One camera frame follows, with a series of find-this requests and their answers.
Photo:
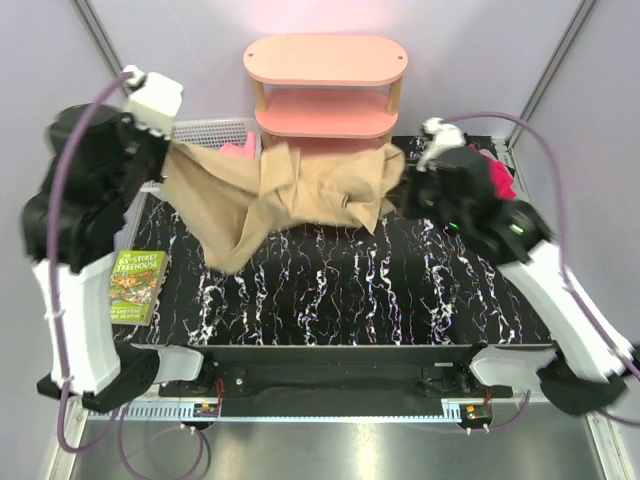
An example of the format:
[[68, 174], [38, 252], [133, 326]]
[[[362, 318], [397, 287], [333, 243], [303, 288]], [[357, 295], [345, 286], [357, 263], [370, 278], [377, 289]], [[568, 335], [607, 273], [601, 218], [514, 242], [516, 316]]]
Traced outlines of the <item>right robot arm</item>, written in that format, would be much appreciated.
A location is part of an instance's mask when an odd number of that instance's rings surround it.
[[573, 416], [603, 411], [627, 393], [638, 349], [580, 298], [537, 210], [496, 194], [483, 157], [412, 167], [403, 207], [409, 218], [453, 229], [525, 297], [551, 335], [545, 349], [475, 348], [454, 371], [460, 393], [472, 397], [494, 386], [540, 392]]

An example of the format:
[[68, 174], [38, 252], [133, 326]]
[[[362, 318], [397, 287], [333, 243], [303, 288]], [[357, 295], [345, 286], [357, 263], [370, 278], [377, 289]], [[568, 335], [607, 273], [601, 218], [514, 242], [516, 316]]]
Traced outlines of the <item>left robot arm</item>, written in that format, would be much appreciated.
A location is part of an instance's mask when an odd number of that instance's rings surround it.
[[94, 412], [109, 413], [152, 385], [181, 381], [196, 396], [215, 386], [216, 372], [199, 351], [180, 346], [134, 346], [112, 335], [109, 305], [115, 237], [142, 184], [160, 177], [169, 140], [143, 130], [129, 112], [99, 105], [61, 111], [48, 128], [54, 152], [39, 191], [21, 213], [27, 257], [46, 304], [53, 338], [67, 354], [53, 355], [39, 394], [76, 395]]

